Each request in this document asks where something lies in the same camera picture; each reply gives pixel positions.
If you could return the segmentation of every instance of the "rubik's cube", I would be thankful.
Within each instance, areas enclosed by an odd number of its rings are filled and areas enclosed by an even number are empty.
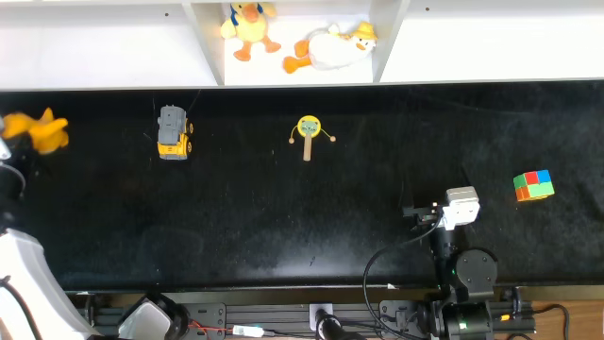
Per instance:
[[[554,195],[554,186],[551,184],[549,171],[532,171],[513,179],[518,202],[542,199]]]

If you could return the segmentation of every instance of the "black table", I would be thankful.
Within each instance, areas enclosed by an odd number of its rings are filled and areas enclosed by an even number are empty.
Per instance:
[[[66,290],[355,285],[412,235],[399,210],[476,188],[468,242],[501,284],[604,281],[604,82],[367,88],[3,93],[1,112],[69,120],[69,146],[28,184],[22,230]],[[163,161],[157,117],[187,109],[193,155]],[[321,119],[335,143],[288,144]],[[517,203],[512,179],[549,170],[556,194]],[[373,283],[435,284],[428,243],[385,256]]]

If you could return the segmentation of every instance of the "yellow duck plush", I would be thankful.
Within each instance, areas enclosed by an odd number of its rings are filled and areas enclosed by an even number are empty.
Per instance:
[[[264,14],[269,17],[277,15],[275,7],[268,3],[231,3],[231,15],[220,29],[225,39],[237,36],[243,42],[243,48],[234,56],[241,61],[249,61],[252,43],[262,42],[267,53],[273,53],[281,48],[277,42],[272,42],[266,33],[268,24]]]
[[[5,129],[2,138],[10,139],[22,133],[29,133],[33,148],[40,154],[49,154],[59,147],[67,146],[69,137],[63,128],[67,127],[65,118],[55,119],[52,110],[46,109],[40,120],[17,112],[4,117]]]

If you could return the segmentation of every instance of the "toy truck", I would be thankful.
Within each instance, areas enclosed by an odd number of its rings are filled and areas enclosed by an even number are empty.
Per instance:
[[[159,112],[158,151],[165,160],[186,160],[193,151],[193,123],[187,112],[175,106],[165,106]]]

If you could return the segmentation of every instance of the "toy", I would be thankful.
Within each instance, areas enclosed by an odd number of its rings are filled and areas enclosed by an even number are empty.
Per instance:
[[[234,53],[235,58],[249,61],[252,43],[262,42],[267,53],[274,53],[281,48],[277,42],[272,42],[266,35],[268,24],[262,14],[270,17],[277,15],[275,7],[268,3],[232,3],[231,14],[220,28],[220,34],[225,39],[237,36],[243,42],[243,48]]]
[[[190,141],[193,123],[187,119],[187,112],[175,106],[165,106],[159,112],[158,124],[159,157],[186,160],[193,151]]]
[[[67,132],[63,130],[67,127],[67,119],[55,119],[50,108],[44,111],[40,120],[21,112],[8,114],[4,117],[4,125],[2,138],[10,139],[27,132],[33,148],[41,155],[49,154],[69,143]]]
[[[532,171],[513,179],[519,202],[542,199],[554,195],[554,186],[547,170]]]
[[[294,143],[294,131],[298,129],[300,136],[304,137],[304,155],[302,159],[306,162],[310,161],[310,150],[312,148],[312,139],[319,135],[319,132],[323,131],[332,142],[336,141],[335,136],[329,136],[329,134],[321,128],[321,122],[317,117],[308,115],[300,118],[298,124],[292,128],[290,133],[290,144]]]
[[[288,74],[298,68],[312,65],[317,70],[339,69],[363,60],[376,47],[378,37],[374,27],[362,22],[350,35],[340,33],[337,25],[328,30],[320,29],[310,34],[307,40],[295,44],[295,55],[283,60],[283,68]]]

